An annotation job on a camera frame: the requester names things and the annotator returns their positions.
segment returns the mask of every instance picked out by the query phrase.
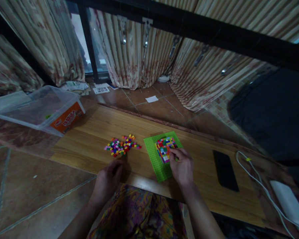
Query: hand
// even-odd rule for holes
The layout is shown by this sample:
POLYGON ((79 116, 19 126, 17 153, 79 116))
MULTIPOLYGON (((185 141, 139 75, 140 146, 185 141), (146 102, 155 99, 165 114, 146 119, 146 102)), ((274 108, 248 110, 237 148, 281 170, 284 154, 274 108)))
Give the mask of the hand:
POLYGON ((194 185, 194 160, 183 148, 169 149, 169 162, 173 176, 180 187, 194 185))
POLYGON ((109 163, 97 175, 94 190, 89 200, 91 206, 105 204, 119 185, 124 161, 117 159, 109 163))

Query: charging cable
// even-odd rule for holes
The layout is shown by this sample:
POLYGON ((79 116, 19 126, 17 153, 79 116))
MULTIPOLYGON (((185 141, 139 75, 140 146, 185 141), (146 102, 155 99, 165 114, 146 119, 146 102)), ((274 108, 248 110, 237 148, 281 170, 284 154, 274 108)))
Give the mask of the charging cable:
POLYGON ((279 217, 280 217, 280 219, 281 219, 281 222, 282 222, 284 228, 286 229, 286 231, 288 232, 288 234, 291 236, 291 238, 295 239, 295 238, 292 236, 292 234, 290 233, 290 231, 288 230, 288 228, 286 227, 286 225, 285 225, 285 223, 284 223, 284 221, 283 221, 283 219, 282 219, 281 216, 283 216, 287 221, 289 221, 289 222, 291 222, 292 224, 294 224, 294 225, 297 227, 298 231, 299 231, 299 225, 297 225, 297 224, 295 224, 294 222, 290 221, 290 220, 289 220, 289 219, 282 213, 282 211, 281 211, 280 208, 275 204, 275 202, 272 200, 272 198, 271 198, 271 196, 270 196, 270 194, 269 194, 269 191, 268 191, 267 188, 262 184, 260 174, 257 172, 257 170, 255 169, 255 167, 254 167, 253 164, 251 163, 251 159, 248 158, 246 155, 244 155, 241 151, 237 151, 237 153, 236 153, 236 160, 237 160, 237 162, 239 163, 239 165, 246 171, 246 173, 248 173, 248 175, 249 175, 250 177, 252 177, 257 183, 259 183, 259 184, 263 187, 263 189, 265 190, 265 193, 266 193, 267 197, 269 198, 269 200, 271 201, 272 205, 274 206, 274 208, 275 208, 276 211, 278 212, 278 215, 279 215, 279 217), (256 179, 254 176, 252 176, 252 175, 248 172, 248 170, 244 168, 244 166, 240 163, 240 161, 239 161, 239 159, 238 159, 238 154, 243 155, 243 156, 245 157, 246 161, 250 163, 251 167, 252 167, 253 170, 256 172, 256 174, 257 174, 259 180, 256 179))

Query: pile of lego bricks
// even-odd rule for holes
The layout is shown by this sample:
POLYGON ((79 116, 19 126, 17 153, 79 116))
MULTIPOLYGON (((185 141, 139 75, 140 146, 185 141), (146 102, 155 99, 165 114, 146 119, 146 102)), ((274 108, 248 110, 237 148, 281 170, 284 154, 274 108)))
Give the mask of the pile of lego bricks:
POLYGON ((137 149, 142 148, 142 146, 132 142, 132 140, 136 139, 134 135, 130 134, 128 137, 122 136, 122 139, 124 139, 125 142, 120 142, 117 138, 112 138, 112 141, 109 144, 107 144, 107 146, 105 146, 104 150, 110 150, 111 155, 113 155, 113 157, 116 157, 120 154, 126 156, 126 153, 132 147, 135 147, 137 149))

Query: colorful lego bricks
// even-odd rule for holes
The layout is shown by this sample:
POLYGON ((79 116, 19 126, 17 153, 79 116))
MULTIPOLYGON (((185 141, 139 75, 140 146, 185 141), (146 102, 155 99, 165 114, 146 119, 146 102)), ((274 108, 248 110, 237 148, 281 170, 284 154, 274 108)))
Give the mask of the colorful lego bricks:
POLYGON ((177 148, 177 144, 172 137, 166 137, 158 140, 155 146, 163 163, 169 162, 169 149, 177 148))
POLYGON ((123 155, 126 156, 126 153, 132 148, 137 148, 137 149, 141 149, 142 146, 132 142, 132 140, 135 140, 135 136, 134 135, 129 135, 127 136, 122 136, 122 139, 124 139, 123 141, 119 141, 116 138, 112 138, 112 141, 107 144, 107 146, 105 146, 104 150, 110 150, 111 151, 111 155, 113 155, 113 157, 116 157, 118 155, 123 155))

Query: left hand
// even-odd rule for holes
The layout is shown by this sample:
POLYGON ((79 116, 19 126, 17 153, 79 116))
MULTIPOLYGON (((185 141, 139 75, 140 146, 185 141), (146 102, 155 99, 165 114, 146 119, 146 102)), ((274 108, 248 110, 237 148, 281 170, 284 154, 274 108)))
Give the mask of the left hand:
POLYGON ((97 175, 89 204, 105 204, 113 196, 120 182, 124 161, 116 159, 103 168, 97 175))

